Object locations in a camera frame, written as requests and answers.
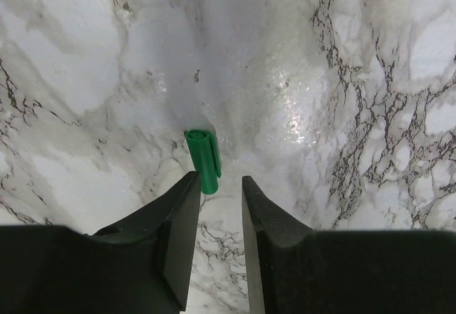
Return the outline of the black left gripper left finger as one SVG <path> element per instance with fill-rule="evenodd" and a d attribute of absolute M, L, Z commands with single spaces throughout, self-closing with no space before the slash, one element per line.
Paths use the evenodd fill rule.
<path fill-rule="evenodd" d="M 3 313 L 180 313 L 187 306 L 200 176 L 95 234 L 1 228 Z"/>

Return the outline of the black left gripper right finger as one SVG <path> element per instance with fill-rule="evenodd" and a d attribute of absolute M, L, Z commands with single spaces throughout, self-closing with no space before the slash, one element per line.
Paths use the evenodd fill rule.
<path fill-rule="evenodd" d="M 319 231 L 242 180 L 251 313 L 453 313 L 455 234 Z"/>

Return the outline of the green marker cap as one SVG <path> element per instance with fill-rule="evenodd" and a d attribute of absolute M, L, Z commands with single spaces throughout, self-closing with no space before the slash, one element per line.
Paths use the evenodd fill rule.
<path fill-rule="evenodd" d="M 222 177 L 217 139 L 208 130 L 189 130 L 185 139 L 194 168 L 201 177 L 203 194 L 215 194 L 219 189 L 218 179 Z"/>

